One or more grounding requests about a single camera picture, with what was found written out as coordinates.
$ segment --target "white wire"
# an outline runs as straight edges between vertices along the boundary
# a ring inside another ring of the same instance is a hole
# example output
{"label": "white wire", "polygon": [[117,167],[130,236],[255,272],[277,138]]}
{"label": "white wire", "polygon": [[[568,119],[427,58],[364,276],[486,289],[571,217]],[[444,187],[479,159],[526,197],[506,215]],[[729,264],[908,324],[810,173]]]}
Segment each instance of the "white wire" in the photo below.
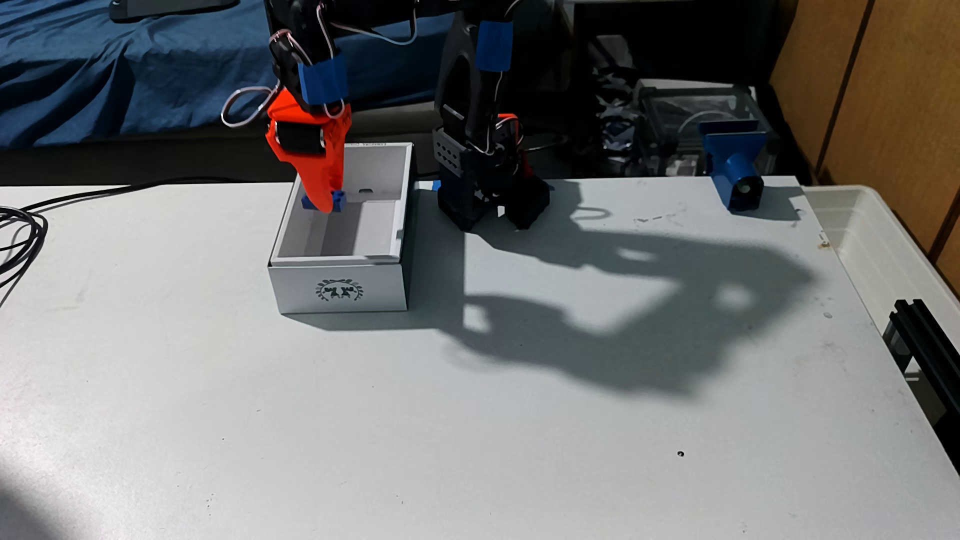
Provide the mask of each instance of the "white wire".
{"label": "white wire", "polygon": [[732,114],[730,114],[729,112],[726,112],[725,110],[701,110],[700,112],[694,112],[693,114],[690,114],[689,118],[687,118],[686,120],[684,120],[684,123],[680,125],[680,129],[677,130],[677,136],[680,136],[680,134],[684,132],[684,128],[685,128],[685,127],[687,126],[687,124],[689,124],[694,118],[699,118],[699,117],[703,116],[704,114],[720,114],[720,115],[722,115],[722,116],[727,116],[728,118],[731,118],[731,119],[733,119],[733,120],[736,120],[736,116],[733,116]]}
{"label": "white wire", "polygon": [[514,6],[517,5],[517,4],[519,4],[519,3],[520,3],[520,0],[514,0],[514,3],[511,4],[509,8],[507,8],[507,12],[504,13],[503,16],[509,15],[509,14],[510,14],[510,10],[512,10],[512,9],[514,8]]}
{"label": "white wire", "polygon": [[[239,99],[240,96],[242,96],[247,92],[262,92],[267,94],[267,97],[263,100],[263,103],[261,103],[260,106],[256,108],[256,111],[253,114],[251,114],[248,118],[244,120],[240,120],[239,122],[227,121],[227,114],[230,112],[230,107],[233,106],[233,103],[236,102],[236,100]],[[256,120],[260,116],[260,114],[263,113],[263,110],[268,108],[270,104],[274,102],[274,100],[276,99],[276,95],[279,92],[280,92],[280,81],[277,81],[276,86],[274,86],[273,88],[270,88],[269,86],[245,86],[243,88],[240,88],[239,90],[236,90],[232,94],[230,94],[230,97],[227,98],[226,102],[224,103],[224,107],[220,110],[220,121],[223,122],[224,125],[227,126],[228,128],[242,128],[250,124],[251,122],[253,122],[253,120]]]}
{"label": "white wire", "polygon": [[[317,12],[318,12],[318,13],[320,12],[320,6],[317,6]],[[416,8],[416,7],[414,7],[414,14],[413,14],[413,18],[412,18],[411,20],[414,21],[414,32],[413,32],[413,34],[410,35],[410,38],[407,39],[406,41],[397,41],[397,40],[395,40],[395,39],[390,39],[389,37],[383,36],[382,34],[378,34],[378,33],[376,33],[376,32],[367,32],[366,30],[363,30],[362,28],[356,28],[356,27],[354,27],[354,26],[349,26],[349,25],[347,25],[347,24],[341,24],[341,23],[339,23],[339,22],[331,22],[331,23],[330,23],[330,26],[339,28],[340,30],[346,30],[346,31],[348,31],[348,32],[354,32],[355,34],[363,34],[364,36],[376,37],[376,38],[378,38],[378,39],[383,39],[384,41],[386,41],[386,42],[388,42],[388,43],[392,43],[392,44],[394,44],[394,45],[403,46],[403,45],[409,45],[410,43],[413,43],[414,40],[417,39],[417,31],[418,31],[418,30],[417,30],[417,8]]]}
{"label": "white wire", "polygon": [[[326,32],[326,25],[324,24],[324,16],[320,13],[320,10],[323,7],[323,5],[324,4],[322,2],[317,4],[317,22],[320,23],[320,31],[324,33],[324,39],[326,39],[326,47],[330,50],[330,59],[333,60],[333,57],[337,56],[337,52],[333,48],[333,41],[330,40],[330,34]],[[346,111],[347,111],[347,102],[344,101],[344,98],[340,98],[340,112],[338,112],[336,116],[334,116],[333,114],[330,114],[330,109],[328,109],[326,107],[326,103],[324,103],[324,112],[326,113],[327,116],[330,117],[331,120],[336,120],[337,118],[340,118],[341,116],[344,115],[344,112]]]}

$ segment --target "bed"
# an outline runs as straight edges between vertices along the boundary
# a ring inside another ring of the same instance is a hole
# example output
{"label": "bed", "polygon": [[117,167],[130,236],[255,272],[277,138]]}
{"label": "bed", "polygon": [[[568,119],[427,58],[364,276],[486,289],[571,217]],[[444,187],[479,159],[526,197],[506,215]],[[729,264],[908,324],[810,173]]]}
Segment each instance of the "bed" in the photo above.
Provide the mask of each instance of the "bed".
{"label": "bed", "polygon": [[[260,0],[130,24],[112,22],[107,1],[0,0],[0,150],[207,126],[235,89],[276,81]],[[337,39],[354,109],[431,100],[452,20],[420,19],[405,47]]]}

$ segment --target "table surface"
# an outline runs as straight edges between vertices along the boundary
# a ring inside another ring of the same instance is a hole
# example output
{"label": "table surface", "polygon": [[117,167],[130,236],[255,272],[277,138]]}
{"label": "table surface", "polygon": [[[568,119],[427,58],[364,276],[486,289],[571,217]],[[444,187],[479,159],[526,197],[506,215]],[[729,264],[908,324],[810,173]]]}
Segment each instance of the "table surface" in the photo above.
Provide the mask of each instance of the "table surface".
{"label": "table surface", "polygon": [[960,479],[793,179],[744,215],[709,178],[553,184],[526,232],[419,192],[404,313],[277,313],[288,184],[50,210],[0,307],[0,526],[955,536]]}

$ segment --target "small blue block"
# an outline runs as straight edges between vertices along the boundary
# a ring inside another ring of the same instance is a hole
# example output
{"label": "small blue block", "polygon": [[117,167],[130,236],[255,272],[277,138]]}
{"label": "small blue block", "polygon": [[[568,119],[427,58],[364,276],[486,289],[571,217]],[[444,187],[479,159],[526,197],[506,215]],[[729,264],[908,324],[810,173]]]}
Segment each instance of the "small blue block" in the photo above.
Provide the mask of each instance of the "small blue block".
{"label": "small blue block", "polygon": [[338,212],[344,209],[344,205],[347,203],[347,194],[343,191],[334,191],[333,195],[333,211]]}

